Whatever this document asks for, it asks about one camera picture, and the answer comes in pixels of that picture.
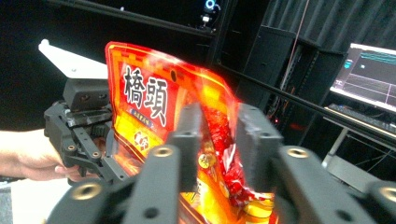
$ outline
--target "orange packaging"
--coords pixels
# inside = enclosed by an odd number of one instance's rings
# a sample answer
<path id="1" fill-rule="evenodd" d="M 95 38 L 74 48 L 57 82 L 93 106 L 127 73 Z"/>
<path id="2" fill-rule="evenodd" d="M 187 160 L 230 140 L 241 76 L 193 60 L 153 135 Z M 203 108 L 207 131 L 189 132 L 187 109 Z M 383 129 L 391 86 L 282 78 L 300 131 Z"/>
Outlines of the orange packaging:
<path id="1" fill-rule="evenodd" d="M 180 223 L 277 223 L 272 193 L 245 186 L 233 142 L 238 100 L 224 80 L 203 67 L 132 44 L 106 46 L 113 157 L 128 175 L 139 173 L 149 150 L 165 143 L 184 105 L 199 103 L 210 140 L 197 155 L 195 192 L 180 194 Z"/>

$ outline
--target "monitor screen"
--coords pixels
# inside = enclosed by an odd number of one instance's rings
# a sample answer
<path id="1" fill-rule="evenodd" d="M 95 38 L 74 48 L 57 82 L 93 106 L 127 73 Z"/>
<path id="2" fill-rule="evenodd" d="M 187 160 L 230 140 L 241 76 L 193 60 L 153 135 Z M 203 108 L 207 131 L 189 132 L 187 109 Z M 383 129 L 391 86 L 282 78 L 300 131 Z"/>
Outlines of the monitor screen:
<path id="1" fill-rule="evenodd" d="M 351 44 L 330 90 L 396 113 L 396 50 Z"/>

